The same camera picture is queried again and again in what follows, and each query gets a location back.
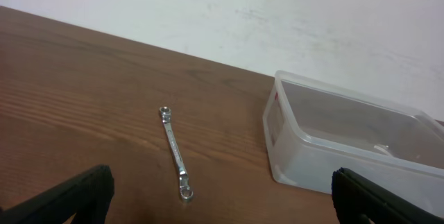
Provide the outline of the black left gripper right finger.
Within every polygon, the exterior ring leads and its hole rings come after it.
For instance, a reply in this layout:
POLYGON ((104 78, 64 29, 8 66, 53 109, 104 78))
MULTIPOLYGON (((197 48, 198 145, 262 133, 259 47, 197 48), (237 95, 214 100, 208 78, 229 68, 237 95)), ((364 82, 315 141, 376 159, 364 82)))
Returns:
POLYGON ((340 224, 443 224, 442 218, 347 168, 333 172, 331 189, 340 224))

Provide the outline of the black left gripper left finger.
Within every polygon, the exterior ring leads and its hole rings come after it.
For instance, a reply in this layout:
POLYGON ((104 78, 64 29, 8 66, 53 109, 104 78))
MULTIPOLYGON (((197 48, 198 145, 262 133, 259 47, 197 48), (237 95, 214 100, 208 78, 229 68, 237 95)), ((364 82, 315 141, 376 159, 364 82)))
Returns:
POLYGON ((100 164, 1 212, 1 222, 104 224, 113 196, 110 167, 100 164))

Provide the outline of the silver double ring wrench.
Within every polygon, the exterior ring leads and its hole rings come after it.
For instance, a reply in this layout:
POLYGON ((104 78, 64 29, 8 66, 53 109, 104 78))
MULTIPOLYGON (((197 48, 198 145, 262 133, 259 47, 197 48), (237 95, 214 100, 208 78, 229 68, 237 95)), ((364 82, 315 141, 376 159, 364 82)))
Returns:
POLYGON ((189 175, 180 154, 180 149, 177 145, 176 138, 173 133, 171 125, 171 108, 164 106, 160 108, 160 117, 162 119, 162 125, 164 126, 165 133, 168 139, 168 143, 172 152, 173 160, 176 164, 178 172, 178 184, 179 194, 183 201, 189 202, 194 197, 194 191, 189 185, 189 175))

